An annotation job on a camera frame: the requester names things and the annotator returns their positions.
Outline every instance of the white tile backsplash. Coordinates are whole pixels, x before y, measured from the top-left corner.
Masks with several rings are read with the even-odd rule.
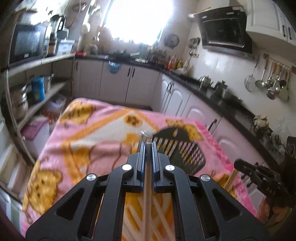
[[[189,39],[200,36],[198,25],[194,23],[189,35]],[[185,48],[183,58],[189,59],[188,47]],[[292,66],[291,62],[274,55],[263,49],[254,50],[254,56],[260,55],[260,61],[255,69],[254,77],[260,80],[264,69],[265,60],[263,53],[287,66]],[[244,87],[244,80],[251,75],[254,69],[255,60],[251,61],[237,56],[227,55],[218,52],[211,52],[202,48],[202,44],[198,48],[198,58],[192,58],[189,64],[189,75],[198,79],[201,76],[209,75],[212,79],[213,86],[217,81],[224,80],[229,88],[241,99],[244,100],[243,105],[255,115],[267,115],[270,122],[270,128],[276,130],[281,118],[290,116],[296,122],[296,76],[292,74],[290,81],[290,100],[283,101],[276,97],[270,100],[266,96],[267,89],[256,89],[254,92],[248,92]],[[271,62],[265,73],[264,79],[268,78],[271,68]],[[296,125],[289,123],[290,132],[296,136]]]

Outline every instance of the blue package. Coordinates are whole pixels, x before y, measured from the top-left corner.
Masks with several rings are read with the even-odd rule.
[[[41,102],[45,99],[44,76],[32,78],[32,92],[36,102]]]

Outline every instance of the microwave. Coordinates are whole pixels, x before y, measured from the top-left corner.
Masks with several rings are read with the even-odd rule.
[[[252,58],[252,39],[246,33],[247,15],[242,6],[204,11],[194,18],[204,49]]]
[[[49,24],[33,25],[14,17],[0,33],[0,68],[46,57],[51,30]]]

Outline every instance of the purple lid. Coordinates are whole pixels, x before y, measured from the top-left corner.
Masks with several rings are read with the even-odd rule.
[[[24,128],[21,130],[22,136],[24,136],[28,141],[33,141],[41,127],[48,121],[48,118],[45,118],[44,120],[34,121],[30,124],[25,125]]]

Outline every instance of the silver screw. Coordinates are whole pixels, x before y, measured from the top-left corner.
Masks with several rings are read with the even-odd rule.
[[[173,171],[173,170],[175,170],[175,166],[169,164],[169,165],[165,166],[165,169],[168,170],[168,171]]]
[[[208,182],[209,180],[211,180],[210,176],[208,175],[201,175],[200,179],[204,182]]]
[[[131,164],[124,164],[122,166],[122,169],[125,170],[125,171],[129,171],[132,168],[133,168],[133,166]]]
[[[93,180],[96,179],[96,175],[95,174],[88,174],[87,177],[86,177],[86,179],[88,181],[93,181]]]

